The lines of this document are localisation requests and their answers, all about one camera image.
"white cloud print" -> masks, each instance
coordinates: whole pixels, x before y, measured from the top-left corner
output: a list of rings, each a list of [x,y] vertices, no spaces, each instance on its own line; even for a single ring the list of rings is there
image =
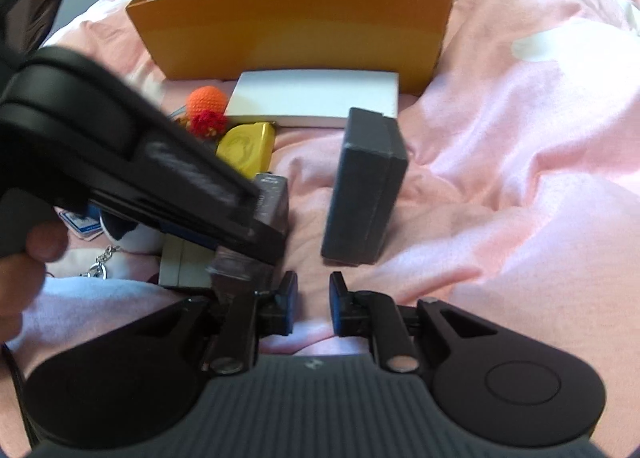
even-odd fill
[[[514,41],[511,52],[523,61],[556,61],[571,83],[583,89],[638,91],[640,37],[611,25],[574,18]]]

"pink bedsheet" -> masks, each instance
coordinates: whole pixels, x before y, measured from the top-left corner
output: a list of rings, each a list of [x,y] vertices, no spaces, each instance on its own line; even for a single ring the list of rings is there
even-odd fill
[[[52,42],[171,112],[203,83],[164,80],[126,17],[129,1],[100,0]],[[435,79],[419,99],[400,98],[411,160],[384,253],[374,266],[342,269],[353,289],[408,305],[435,295],[590,362],[607,387],[593,438],[620,458],[640,443],[639,7],[456,0]],[[360,348],[332,337],[333,268],[319,255],[341,137],[278,135],[271,171],[289,178],[286,268],[298,272],[302,317],[266,350]],[[51,279],[14,349],[30,371],[173,300],[151,285]],[[0,445],[19,456],[27,446],[6,374],[0,419]]]

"orange crochet ball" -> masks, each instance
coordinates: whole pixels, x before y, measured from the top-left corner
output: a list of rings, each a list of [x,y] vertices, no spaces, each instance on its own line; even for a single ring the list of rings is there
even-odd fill
[[[191,92],[187,98],[187,117],[194,118],[203,112],[224,114],[228,97],[215,86],[202,86]]]

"black cable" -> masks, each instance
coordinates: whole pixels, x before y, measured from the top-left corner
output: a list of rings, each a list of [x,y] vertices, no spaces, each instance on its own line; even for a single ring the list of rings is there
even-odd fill
[[[29,445],[33,449],[40,443],[40,438],[38,438],[38,434],[27,416],[27,410],[24,405],[24,375],[22,374],[20,366],[18,366],[18,363],[15,361],[14,354],[6,344],[2,344],[2,357],[11,373],[11,380],[14,383],[15,396],[18,399],[18,407],[20,408],[24,431],[27,434]]]

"red crochet flower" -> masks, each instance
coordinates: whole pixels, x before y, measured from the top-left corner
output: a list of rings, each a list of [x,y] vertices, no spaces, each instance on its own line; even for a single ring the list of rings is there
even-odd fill
[[[220,112],[200,112],[189,121],[189,131],[201,139],[222,135],[225,128],[226,116]]]

